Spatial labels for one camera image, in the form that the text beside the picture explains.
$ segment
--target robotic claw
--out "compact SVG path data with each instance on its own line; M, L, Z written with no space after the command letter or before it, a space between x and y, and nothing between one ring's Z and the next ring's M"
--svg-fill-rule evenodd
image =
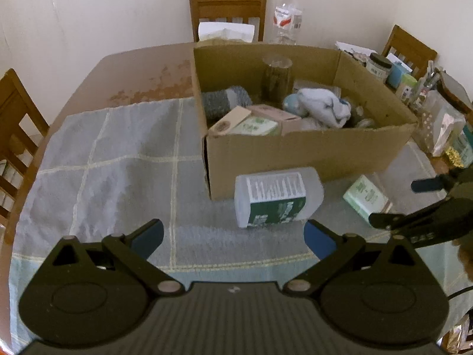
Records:
M386 244L304 227L320 262L287 282L193 283L188 291L146 259L154 219L101 243L64 237L20 299L37 337L22 354L443 354L435 341L448 299L415 248L472 228L473 171L412 183L448 196L411 215L373 214Z

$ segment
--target plastic water bottle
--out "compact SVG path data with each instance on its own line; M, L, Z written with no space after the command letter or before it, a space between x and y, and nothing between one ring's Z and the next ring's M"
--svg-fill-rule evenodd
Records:
M235 180L238 227L305 220L320 207L323 187L312 167L240 175Z
M274 11L273 44L295 45L302 23L299 0L282 0Z

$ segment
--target tissue box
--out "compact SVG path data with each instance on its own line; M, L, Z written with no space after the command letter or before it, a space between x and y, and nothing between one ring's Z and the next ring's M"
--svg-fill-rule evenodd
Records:
M373 212L387 213L393 205L365 175L345 192L344 199L367 223Z
M264 117L277 122L281 128L281 135L301 130L302 119L292 113L266 104L251 105L247 107L247 109L249 109L255 116Z
M199 24L199 41L211 39L241 40L252 42L255 26L235 22L201 22Z

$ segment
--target wooden chair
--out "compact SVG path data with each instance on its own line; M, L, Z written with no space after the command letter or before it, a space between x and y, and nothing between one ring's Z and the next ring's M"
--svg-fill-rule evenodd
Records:
M435 60L437 52L395 25L383 51L383 56L393 53L412 68L412 75L420 79L427 72L429 60Z
M258 41L263 41L266 0L189 0L189 3L195 42L199 41L200 19L225 18L226 22L232 22L234 17L241 17L244 24L251 17L259 17Z
M18 173L24 177L27 166L12 151L12 145L20 142L34 156L38 147L20 127L20 121L28 115L36 128L44 136L48 133L49 125L41 115L31 97L21 84L17 73L8 70L0 80L0 160L6 159ZM16 200L18 189L0 176L0 189L13 202ZM0 223L7 226L10 212L0 206Z

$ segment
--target gray tablecloth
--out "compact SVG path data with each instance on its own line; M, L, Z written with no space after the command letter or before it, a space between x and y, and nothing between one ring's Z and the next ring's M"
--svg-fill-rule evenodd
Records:
M410 142L386 171L370 178L396 211L413 212L445 195L411 192L413 179L432 175ZM386 241L387 233L370 227L342 199L355 179L326 183L314 218L339 234ZM317 261L304 244L303 223L242 230L233 200L209 200L192 98L69 116L48 144L17 225L9 278L13 350L30 340L17 313L19 297L61 236L100 241L152 218L164 222L166 236L149 261L186 286L195 280L284 283ZM456 250L450 243L419 250L447 294L469 284ZM471 301L468 295L453 300L446 327Z

